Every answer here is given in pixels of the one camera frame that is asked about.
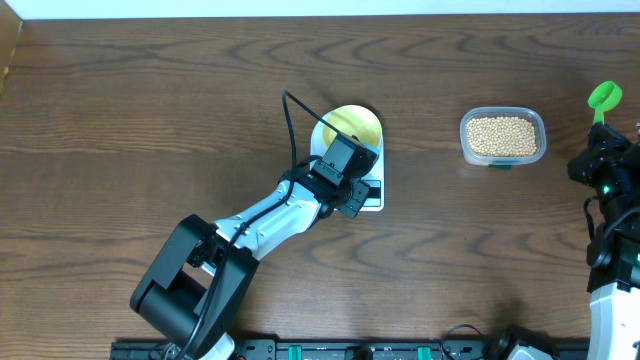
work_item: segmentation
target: green handle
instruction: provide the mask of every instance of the green handle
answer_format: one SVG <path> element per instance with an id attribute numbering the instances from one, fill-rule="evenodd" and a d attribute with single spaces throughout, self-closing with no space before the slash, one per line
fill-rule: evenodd
<path id="1" fill-rule="evenodd" d="M 602 111 L 602 108 L 597 108 L 595 110 L 596 110 L 596 113 L 593 116 L 593 123 L 594 124 L 601 123 L 604 125 L 604 111 Z"/>

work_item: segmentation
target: yellow plate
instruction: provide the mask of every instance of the yellow plate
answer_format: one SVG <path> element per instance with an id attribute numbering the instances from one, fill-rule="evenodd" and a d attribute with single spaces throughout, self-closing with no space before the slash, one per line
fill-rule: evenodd
<path id="1" fill-rule="evenodd" d="M 358 105 L 342 106 L 333 110 L 326 120 L 343 133 L 349 136 L 355 135 L 361 142 L 375 148 L 380 145 L 382 139 L 380 120 L 367 108 Z M 335 137 L 335 131 L 326 126 L 322 127 L 322 139 L 327 147 Z"/>

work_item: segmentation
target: wood grain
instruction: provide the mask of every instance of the wood grain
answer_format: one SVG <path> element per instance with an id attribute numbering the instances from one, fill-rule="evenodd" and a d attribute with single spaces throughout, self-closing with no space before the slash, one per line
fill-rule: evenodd
<path id="1" fill-rule="evenodd" d="M 238 330 L 282 338 L 426 338 L 466 322 L 589 334 L 591 89 L 634 134 L 640 15 L 33 21 L 0 102 L 0 358 L 104 359 L 159 334 L 131 292 L 173 227 L 227 217 L 289 164 L 288 89 L 320 113 L 366 105 L 383 122 L 387 204 L 339 214 L 261 265 Z M 468 165 L 459 122 L 477 106 L 544 119 L 545 157 Z M 298 150 L 313 122 L 293 113 Z"/>

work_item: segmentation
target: plastic container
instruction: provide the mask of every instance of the plastic container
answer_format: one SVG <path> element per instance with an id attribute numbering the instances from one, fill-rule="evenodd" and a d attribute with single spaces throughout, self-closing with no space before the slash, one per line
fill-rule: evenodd
<path id="1" fill-rule="evenodd" d="M 533 128 L 536 134 L 536 148 L 538 148 L 538 152 L 536 152 L 536 154 L 532 156 L 517 157 L 483 156 L 473 152 L 473 150 L 471 150 L 471 147 L 469 146 L 469 139 L 467 136 L 467 123 L 474 118 L 499 116 L 517 116 L 533 124 Z M 469 164 L 482 166 L 531 164 L 540 160 L 544 152 L 547 150 L 547 136 L 545 134 L 544 123 L 542 122 L 540 115 L 538 115 L 531 109 L 520 107 L 480 107 L 469 111 L 460 122 L 460 142 L 462 143 L 462 152 L 464 153 L 464 159 L 467 160 Z"/>

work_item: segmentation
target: beans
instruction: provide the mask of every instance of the beans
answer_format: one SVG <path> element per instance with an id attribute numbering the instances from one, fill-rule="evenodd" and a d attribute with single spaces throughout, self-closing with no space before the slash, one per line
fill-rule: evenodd
<path id="1" fill-rule="evenodd" d="M 471 150 L 478 155 L 524 157 L 538 151 L 533 125 L 518 117 L 471 119 L 467 137 Z"/>

